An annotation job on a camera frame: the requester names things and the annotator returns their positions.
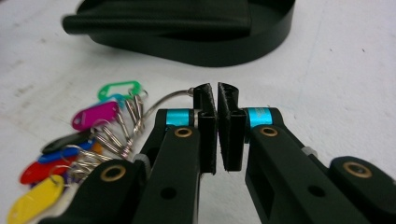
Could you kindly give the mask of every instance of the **black plastic arm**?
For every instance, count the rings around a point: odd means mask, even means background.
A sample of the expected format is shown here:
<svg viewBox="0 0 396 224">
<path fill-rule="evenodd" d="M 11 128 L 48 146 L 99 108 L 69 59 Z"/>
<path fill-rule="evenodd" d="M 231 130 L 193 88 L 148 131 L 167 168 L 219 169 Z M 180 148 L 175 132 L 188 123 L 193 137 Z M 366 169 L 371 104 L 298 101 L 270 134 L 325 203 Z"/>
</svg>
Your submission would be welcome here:
<svg viewBox="0 0 396 224">
<path fill-rule="evenodd" d="M 369 223 L 274 125 L 251 132 L 246 182 L 262 223 Z"/>
<path fill-rule="evenodd" d="M 200 181 L 200 133 L 171 127 L 138 205 L 133 224 L 197 223 Z"/>
</svg>

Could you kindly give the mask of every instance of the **plastic tag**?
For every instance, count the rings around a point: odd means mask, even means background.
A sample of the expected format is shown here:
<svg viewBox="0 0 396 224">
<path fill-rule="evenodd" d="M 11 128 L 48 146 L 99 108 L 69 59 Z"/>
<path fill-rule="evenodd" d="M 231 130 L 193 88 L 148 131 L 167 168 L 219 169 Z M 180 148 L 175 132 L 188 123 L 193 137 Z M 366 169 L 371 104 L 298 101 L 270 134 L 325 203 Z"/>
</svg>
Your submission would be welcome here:
<svg viewBox="0 0 396 224">
<path fill-rule="evenodd" d="M 54 166 L 61 166 L 61 165 L 68 166 L 75 159 L 76 159 L 76 157 L 71 157 L 71 158 L 68 158 L 68 161 L 59 160 L 59 161 L 53 161 L 53 162 L 46 163 L 46 164 L 41 164 L 41 163 L 38 163 L 38 162 L 34 162 L 31 165 L 29 165 L 25 169 L 25 171 L 22 173 L 20 182 L 21 182 L 21 184 L 32 184 L 32 183 L 41 181 L 41 180 L 49 177 L 50 170 Z M 61 175 L 66 170 L 67 170 L 67 168 L 60 167 L 58 169 L 54 169 L 53 170 L 53 174 L 54 175 Z"/>
<path fill-rule="evenodd" d="M 119 112 L 117 102 L 107 102 L 79 111 L 72 119 L 74 129 L 84 131 L 93 125 L 99 125 L 106 121 L 112 121 Z"/>
<path fill-rule="evenodd" d="M 14 203 L 8 213 L 8 224 L 25 223 L 56 203 L 64 191 L 64 178 L 59 175 L 52 178 L 47 178 Z"/>
<path fill-rule="evenodd" d="M 125 97 L 119 93 L 115 93 L 110 96 L 107 96 L 93 106 L 101 105 L 101 104 L 104 104 L 109 101 L 117 101 L 117 103 L 119 104 L 119 107 L 121 109 L 123 109 L 125 107 Z"/>
<path fill-rule="evenodd" d="M 43 154 L 49 154 L 52 152 L 60 151 L 67 145 L 78 145 L 87 142 L 91 136 L 91 130 L 86 130 L 80 133 L 72 133 L 67 136 L 53 140 L 51 143 L 43 147 L 41 152 Z"/>
<path fill-rule="evenodd" d="M 90 150 L 92 145 L 94 143 L 94 140 L 79 144 L 78 146 L 81 147 L 84 150 Z M 77 154 L 79 153 L 78 148 L 76 147 L 67 147 L 61 151 L 57 151 L 57 152 L 52 152 L 50 154 L 44 154 L 41 155 L 38 158 L 38 163 L 49 163 L 52 161 L 58 161 L 61 160 L 62 158 L 66 158 L 69 161 L 69 158 L 72 156 L 77 156 Z"/>
<path fill-rule="evenodd" d="M 137 95 L 142 91 L 142 87 L 141 87 L 140 83 L 137 81 L 108 83 L 99 90 L 98 99 L 102 101 L 103 99 L 105 99 L 109 95 L 111 95 L 112 93 L 119 93 L 119 92 L 111 92 L 110 91 L 110 90 L 113 91 L 114 89 L 119 89 L 119 88 L 124 89 L 124 91 L 122 91 L 122 92 L 130 91 L 130 93 L 132 95 Z M 131 99 L 132 96 L 130 94 L 124 94 L 123 97 L 125 99 Z"/>
</svg>

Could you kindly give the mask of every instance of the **blue tape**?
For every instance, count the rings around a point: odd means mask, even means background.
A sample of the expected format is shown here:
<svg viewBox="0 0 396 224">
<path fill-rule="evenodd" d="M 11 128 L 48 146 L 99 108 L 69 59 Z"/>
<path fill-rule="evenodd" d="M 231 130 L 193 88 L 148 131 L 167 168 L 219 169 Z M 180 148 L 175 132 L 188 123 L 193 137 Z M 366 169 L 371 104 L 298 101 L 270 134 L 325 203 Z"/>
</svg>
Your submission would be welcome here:
<svg viewBox="0 0 396 224">
<path fill-rule="evenodd" d="M 189 109 L 168 109 L 166 125 L 189 126 Z"/>
<path fill-rule="evenodd" d="M 250 107 L 247 109 L 250 129 L 261 124 L 273 124 L 272 115 L 267 107 Z"/>
</svg>

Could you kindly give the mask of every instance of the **yellow key tag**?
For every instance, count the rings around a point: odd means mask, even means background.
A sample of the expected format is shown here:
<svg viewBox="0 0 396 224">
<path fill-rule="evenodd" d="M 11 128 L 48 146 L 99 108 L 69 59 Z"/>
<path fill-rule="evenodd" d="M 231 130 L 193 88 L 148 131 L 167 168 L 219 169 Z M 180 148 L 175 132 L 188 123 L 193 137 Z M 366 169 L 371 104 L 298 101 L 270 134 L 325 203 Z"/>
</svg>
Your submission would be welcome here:
<svg viewBox="0 0 396 224">
<path fill-rule="evenodd" d="M 53 175 L 21 196 L 8 213 L 8 224 L 26 223 L 52 206 L 64 191 L 64 178 Z"/>
</svg>

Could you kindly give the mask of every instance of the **green key tag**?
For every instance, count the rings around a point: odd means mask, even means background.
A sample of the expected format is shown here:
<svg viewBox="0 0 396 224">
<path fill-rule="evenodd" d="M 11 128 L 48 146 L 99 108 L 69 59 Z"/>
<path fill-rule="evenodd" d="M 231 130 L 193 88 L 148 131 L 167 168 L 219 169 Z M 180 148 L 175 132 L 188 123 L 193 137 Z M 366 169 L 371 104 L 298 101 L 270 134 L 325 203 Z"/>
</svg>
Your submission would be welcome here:
<svg viewBox="0 0 396 224">
<path fill-rule="evenodd" d="M 8 224 L 26 223 L 47 208 L 55 204 L 64 191 L 64 178 L 53 175 L 47 178 L 32 190 L 21 196 L 12 205 L 8 217 Z"/>
<path fill-rule="evenodd" d="M 103 86 L 98 92 L 98 99 L 100 101 L 106 99 L 114 93 L 128 92 L 128 94 L 123 94 L 125 99 L 131 99 L 132 95 L 137 95 L 142 91 L 142 86 L 137 81 L 125 81 L 125 82 L 114 82 L 108 83 Z"/>
</svg>

